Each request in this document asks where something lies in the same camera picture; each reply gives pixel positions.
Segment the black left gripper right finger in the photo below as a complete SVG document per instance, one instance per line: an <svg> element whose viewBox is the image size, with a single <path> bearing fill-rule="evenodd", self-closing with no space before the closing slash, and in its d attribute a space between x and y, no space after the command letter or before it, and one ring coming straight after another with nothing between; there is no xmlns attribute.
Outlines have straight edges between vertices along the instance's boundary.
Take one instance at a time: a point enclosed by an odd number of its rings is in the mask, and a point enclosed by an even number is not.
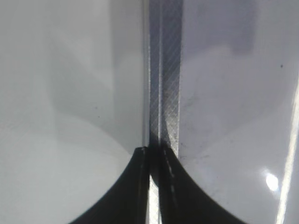
<svg viewBox="0 0 299 224"><path fill-rule="evenodd" d="M159 157L159 207L163 224L243 224L211 199L188 175L173 150Z"/></svg>

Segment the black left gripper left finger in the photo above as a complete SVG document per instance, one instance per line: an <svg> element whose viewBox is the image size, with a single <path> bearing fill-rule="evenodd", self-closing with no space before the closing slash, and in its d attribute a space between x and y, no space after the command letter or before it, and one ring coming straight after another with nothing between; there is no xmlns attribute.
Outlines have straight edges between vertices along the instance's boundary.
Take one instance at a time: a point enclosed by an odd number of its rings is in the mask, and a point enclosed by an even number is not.
<svg viewBox="0 0 299 224"><path fill-rule="evenodd" d="M150 185L150 156L147 147L134 150L116 183L73 224L144 224Z"/></svg>

